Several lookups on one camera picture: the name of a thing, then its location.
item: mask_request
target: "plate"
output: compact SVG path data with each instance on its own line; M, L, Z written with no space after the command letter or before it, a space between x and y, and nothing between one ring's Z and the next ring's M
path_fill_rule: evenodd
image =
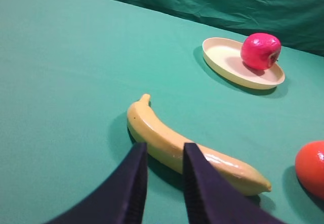
M202 43L206 63L226 79L253 89L271 89L285 80L284 71L274 63L267 70L246 66L241 57L242 43L227 38L208 38Z

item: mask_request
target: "green backdrop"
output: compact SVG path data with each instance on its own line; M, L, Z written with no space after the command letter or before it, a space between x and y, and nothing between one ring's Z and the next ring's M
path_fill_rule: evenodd
M119 0L324 56L324 0Z

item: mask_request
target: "orange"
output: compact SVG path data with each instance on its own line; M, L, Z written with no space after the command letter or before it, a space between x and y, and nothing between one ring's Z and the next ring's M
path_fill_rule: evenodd
M303 146L296 156L295 169L305 189L324 199L324 141Z

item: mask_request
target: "red apple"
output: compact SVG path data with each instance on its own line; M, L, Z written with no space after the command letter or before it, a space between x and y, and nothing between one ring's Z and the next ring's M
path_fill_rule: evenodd
M278 38L267 33L254 33L244 41L241 58L253 69L266 70L277 61L280 51L281 43Z

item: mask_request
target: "banana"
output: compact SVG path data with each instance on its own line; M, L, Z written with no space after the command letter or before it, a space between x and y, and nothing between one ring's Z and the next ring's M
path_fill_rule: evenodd
M167 127L149 106L150 95L144 94L127 111L127 125L137 142L146 142L153 158L178 173L182 173L184 143L193 142ZM245 162L197 144L205 158L228 182L243 195L251 196L271 191L271 183L259 171Z

